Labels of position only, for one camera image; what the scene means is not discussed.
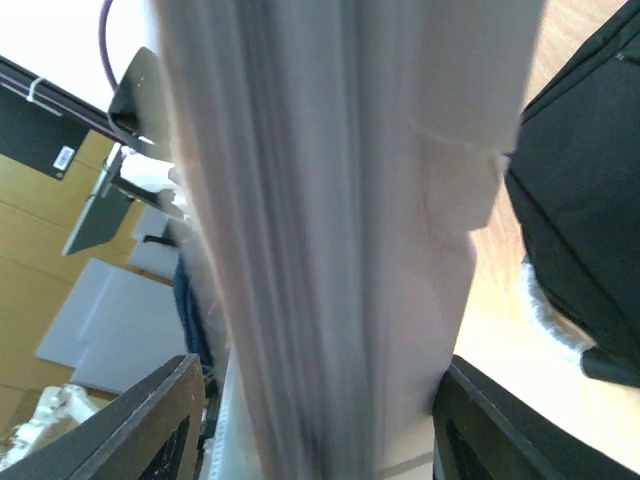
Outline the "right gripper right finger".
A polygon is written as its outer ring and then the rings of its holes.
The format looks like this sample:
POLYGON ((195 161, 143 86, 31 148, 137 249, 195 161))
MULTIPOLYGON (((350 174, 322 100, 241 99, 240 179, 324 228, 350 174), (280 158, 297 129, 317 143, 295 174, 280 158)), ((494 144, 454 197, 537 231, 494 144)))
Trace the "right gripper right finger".
POLYGON ((435 479, 637 479, 455 355, 433 404, 435 479))

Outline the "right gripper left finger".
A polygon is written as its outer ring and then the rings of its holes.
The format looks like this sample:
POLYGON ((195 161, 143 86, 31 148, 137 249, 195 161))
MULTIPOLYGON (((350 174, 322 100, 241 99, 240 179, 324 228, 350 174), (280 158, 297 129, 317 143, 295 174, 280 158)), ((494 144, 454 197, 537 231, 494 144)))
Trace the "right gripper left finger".
POLYGON ((199 357, 176 356, 3 479, 193 479, 205 393, 199 357))

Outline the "black student bag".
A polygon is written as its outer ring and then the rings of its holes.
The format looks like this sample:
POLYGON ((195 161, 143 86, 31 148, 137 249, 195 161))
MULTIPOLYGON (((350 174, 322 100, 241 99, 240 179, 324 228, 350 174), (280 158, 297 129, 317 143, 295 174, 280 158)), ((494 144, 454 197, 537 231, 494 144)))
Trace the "black student bag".
POLYGON ((624 3, 526 106, 505 184, 538 283, 596 342, 576 366, 637 387, 637 2, 624 3))

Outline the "colourful booklet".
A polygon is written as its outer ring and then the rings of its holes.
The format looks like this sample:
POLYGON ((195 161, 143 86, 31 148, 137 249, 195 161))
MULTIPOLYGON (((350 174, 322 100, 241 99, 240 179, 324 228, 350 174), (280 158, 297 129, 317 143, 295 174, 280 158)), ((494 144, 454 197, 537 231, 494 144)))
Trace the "colourful booklet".
POLYGON ((262 475, 374 479, 431 411, 540 1, 160 1, 172 152, 262 475))

